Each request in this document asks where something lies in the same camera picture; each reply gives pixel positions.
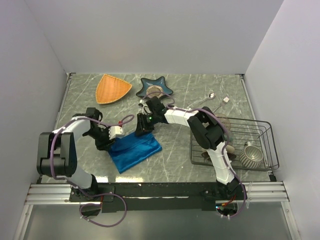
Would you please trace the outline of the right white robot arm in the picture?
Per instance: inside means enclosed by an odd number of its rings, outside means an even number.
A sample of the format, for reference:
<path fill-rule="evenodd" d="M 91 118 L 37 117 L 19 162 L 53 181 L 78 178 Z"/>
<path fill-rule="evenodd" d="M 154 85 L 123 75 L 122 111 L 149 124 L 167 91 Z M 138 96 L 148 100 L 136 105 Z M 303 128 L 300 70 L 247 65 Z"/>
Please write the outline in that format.
<path fill-rule="evenodd" d="M 229 134 L 226 127 L 207 107 L 184 109 L 174 105 L 165 106 L 157 97 L 140 100 L 142 112 L 137 114 L 137 137 L 151 133 L 155 125 L 177 124 L 190 128 L 198 145 L 208 153 L 215 170 L 217 189 L 223 199 L 243 193 L 246 188 L 234 171 L 227 154 Z"/>

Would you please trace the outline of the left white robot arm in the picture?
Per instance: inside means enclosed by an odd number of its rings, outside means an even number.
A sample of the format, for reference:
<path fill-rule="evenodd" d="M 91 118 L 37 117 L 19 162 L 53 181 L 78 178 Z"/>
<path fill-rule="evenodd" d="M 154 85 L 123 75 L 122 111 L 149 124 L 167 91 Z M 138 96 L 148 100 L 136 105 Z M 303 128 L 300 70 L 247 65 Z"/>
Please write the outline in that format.
<path fill-rule="evenodd" d="M 116 136 L 124 133 L 119 125 L 102 123 L 103 114 L 94 107 L 85 113 L 75 114 L 70 122 L 52 131 L 39 135 L 37 150 L 37 172 L 55 180 L 66 180 L 88 201 L 99 195 L 96 177 L 78 165 L 76 143 L 81 137 L 89 136 L 99 151 L 108 151 Z"/>

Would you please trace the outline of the blue cloth napkin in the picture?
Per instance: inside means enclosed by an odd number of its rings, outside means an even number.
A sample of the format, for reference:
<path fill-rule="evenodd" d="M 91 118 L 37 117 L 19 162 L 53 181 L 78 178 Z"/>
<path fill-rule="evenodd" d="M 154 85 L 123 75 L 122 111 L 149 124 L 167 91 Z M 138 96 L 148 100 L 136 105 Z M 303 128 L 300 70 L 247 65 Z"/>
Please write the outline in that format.
<path fill-rule="evenodd" d="M 152 133 L 136 136 L 134 132 L 117 138 L 108 153 L 120 174 L 162 150 Z"/>

